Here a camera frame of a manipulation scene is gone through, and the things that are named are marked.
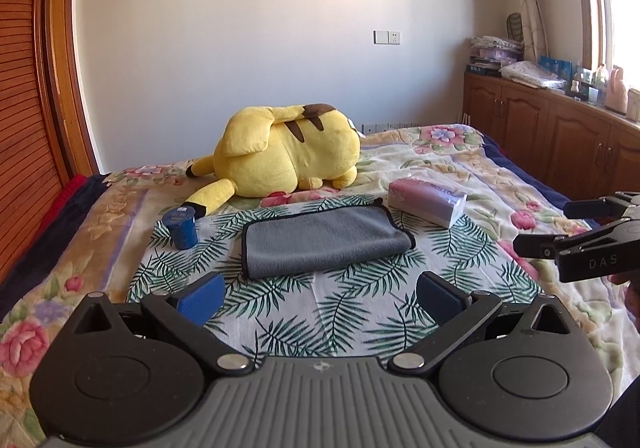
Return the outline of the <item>purple and grey towel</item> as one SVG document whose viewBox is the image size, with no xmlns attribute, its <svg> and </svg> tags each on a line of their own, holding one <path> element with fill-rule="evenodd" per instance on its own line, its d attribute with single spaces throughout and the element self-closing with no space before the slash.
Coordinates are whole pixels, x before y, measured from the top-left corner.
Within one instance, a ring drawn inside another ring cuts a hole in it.
<svg viewBox="0 0 640 448">
<path fill-rule="evenodd" d="M 380 199 L 318 212 L 254 221 L 243 227 L 245 278 L 262 280 L 385 259 L 416 246 Z"/>
</svg>

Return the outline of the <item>palm leaf print cloth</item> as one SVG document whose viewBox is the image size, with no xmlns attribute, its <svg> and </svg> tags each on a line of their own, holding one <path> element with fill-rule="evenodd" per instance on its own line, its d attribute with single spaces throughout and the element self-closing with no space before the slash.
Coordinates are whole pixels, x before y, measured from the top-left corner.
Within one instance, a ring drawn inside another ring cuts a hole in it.
<svg viewBox="0 0 640 448">
<path fill-rule="evenodd" d="M 428 335 L 436 324 L 416 298 L 424 271 L 466 293 L 487 290 L 506 303 L 533 301 L 540 288 L 516 260 L 469 216 L 451 228 L 394 211 L 416 246 L 402 254 L 337 271 L 248 281 L 242 274 L 245 225 L 268 217 L 365 205 L 370 195 L 219 213 L 196 224 L 198 244 L 178 250 L 163 223 L 156 223 L 127 299 L 178 291 L 201 276 L 224 276 L 221 309 L 205 327 L 260 364 L 277 356 L 367 356 L 387 360 Z"/>
</svg>

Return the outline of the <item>dark blue cup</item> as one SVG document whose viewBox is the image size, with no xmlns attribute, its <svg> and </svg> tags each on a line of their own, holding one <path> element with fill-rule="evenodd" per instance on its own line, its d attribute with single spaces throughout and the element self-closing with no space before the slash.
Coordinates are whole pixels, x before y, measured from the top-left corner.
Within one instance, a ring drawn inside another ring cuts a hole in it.
<svg viewBox="0 0 640 448">
<path fill-rule="evenodd" d="M 194 208 L 172 209 L 163 215 L 162 223 L 169 231 L 171 241 L 177 249 L 191 249 L 198 243 Z"/>
</svg>

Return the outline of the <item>wooden low cabinet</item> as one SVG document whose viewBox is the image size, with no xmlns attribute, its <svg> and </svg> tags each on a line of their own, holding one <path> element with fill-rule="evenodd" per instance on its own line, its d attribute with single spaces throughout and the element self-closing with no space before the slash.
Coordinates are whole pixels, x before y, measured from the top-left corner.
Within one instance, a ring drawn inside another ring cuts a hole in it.
<svg viewBox="0 0 640 448">
<path fill-rule="evenodd" d="M 570 199 L 639 189 L 639 126 L 600 107 L 467 72 L 462 121 Z"/>
</svg>

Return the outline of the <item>floral bed quilt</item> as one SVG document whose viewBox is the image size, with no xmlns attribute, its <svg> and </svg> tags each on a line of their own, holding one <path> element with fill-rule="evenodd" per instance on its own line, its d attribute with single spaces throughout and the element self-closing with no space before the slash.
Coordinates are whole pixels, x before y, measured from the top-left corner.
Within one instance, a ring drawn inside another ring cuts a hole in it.
<svg viewBox="0 0 640 448">
<path fill-rule="evenodd" d="M 498 239 L 534 279 L 557 295 L 599 352 L 622 393 L 639 373 L 639 335 L 624 305 L 625 290 L 608 280 L 564 285 L 548 261 L 513 250 L 521 233 L 576 235 L 565 199 L 506 159 L 497 145 L 463 124 L 409 127 L 363 138 L 351 187 L 233 198 L 216 214 L 295 205 L 338 197 L 384 198 L 394 179 L 418 177 L 468 195 L 463 216 Z M 151 165 L 112 173 L 82 187 L 38 237 L 1 289 L 1 442 L 33 447 L 43 434 L 28 399 L 37 364 L 75 306 L 89 292 L 113 301 L 127 293 L 156 223 L 198 188 L 186 165 Z"/>
</svg>

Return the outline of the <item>pink tissue pack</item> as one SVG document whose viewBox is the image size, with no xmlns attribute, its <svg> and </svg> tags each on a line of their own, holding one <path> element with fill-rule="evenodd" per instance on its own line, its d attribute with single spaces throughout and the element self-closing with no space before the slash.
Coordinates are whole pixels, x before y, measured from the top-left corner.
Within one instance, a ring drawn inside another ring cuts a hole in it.
<svg viewBox="0 0 640 448">
<path fill-rule="evenodd" d="M 390 207 L 444 228 L 457 223 L 466 199 L 468 195 L 463 191 L 413 177 L 395 179 L 387 196 Z"/>
</svg>

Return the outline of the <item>red blanket edge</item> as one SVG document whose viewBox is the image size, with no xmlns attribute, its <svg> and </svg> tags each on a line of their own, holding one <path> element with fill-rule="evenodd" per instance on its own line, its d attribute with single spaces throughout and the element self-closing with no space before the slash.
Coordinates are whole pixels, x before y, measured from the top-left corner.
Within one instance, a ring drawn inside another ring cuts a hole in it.
<svg viewBox="0 0 640 448">
<path fill-rule="evenodd" d="M 80 190 L 87 181 L 88 177 L 86 175 L 77 174 L 62 188 L 60 193 L 54 198 L 46 214 L 43 216 L 38 231 L 36 232 L 36 236 L 40 236 L 52 224 L 65 206 L 70 202 L 70 199 L 75 196 L 78 190 Z"/>
</svg>

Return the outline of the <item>yellow Pikachu plush toy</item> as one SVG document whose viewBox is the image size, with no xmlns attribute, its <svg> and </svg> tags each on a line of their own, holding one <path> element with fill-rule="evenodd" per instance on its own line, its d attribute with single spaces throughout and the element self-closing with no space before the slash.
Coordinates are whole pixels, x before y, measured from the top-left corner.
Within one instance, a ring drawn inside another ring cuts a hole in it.
<svg viewBox="0 0 640 448">
<path fill-rule="evenodd" d="M 233 115 L 213 153 L 186 169 L 190 179 L 211 182 L 184 204 L 200 219 L 234 196 L 335 189 L 354 184 L 360 134 L 343 112 L 328 104 L 245 107 Z"/>
</svg>

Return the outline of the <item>stack of folded linens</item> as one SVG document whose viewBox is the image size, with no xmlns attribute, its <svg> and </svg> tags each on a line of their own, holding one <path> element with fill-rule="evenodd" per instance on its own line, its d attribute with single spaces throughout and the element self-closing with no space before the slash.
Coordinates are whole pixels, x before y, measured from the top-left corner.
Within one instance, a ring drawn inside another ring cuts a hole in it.
<svg viewBox="0 0 640 448">
<path fill-rule="evenodd" d="M 474 37 L 466 70 L 473 74 L 500 78 L 503 67 L 524 60 L 521 43 L 494 36 Z"/>
</svg>

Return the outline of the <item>wooden louvered wardrobe door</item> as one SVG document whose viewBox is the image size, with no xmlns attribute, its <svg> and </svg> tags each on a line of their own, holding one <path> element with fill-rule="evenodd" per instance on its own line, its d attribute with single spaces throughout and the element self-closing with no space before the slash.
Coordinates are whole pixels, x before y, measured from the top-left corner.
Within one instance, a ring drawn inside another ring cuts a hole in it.
<svg viewBox="0 0 640 448">
<path fill-rule="evenodd" d="M 1 272 L 61 190 L 98 163 L 82 107 L 73 0 L 1 0 Z"/>
</svg>

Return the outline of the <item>white wall socket plate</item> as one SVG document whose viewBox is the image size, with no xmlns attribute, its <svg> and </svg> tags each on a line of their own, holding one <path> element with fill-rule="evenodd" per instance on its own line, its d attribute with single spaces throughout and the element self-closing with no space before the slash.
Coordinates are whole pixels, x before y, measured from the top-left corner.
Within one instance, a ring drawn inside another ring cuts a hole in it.
<svg viewBox="0 0 640 448">
<path fill-rule="evenodd" d="M 401 33 L 393 30 L 375 30 L 373 31 L 373 41 L 378 45 L 399 45 Z"/>
</svg>

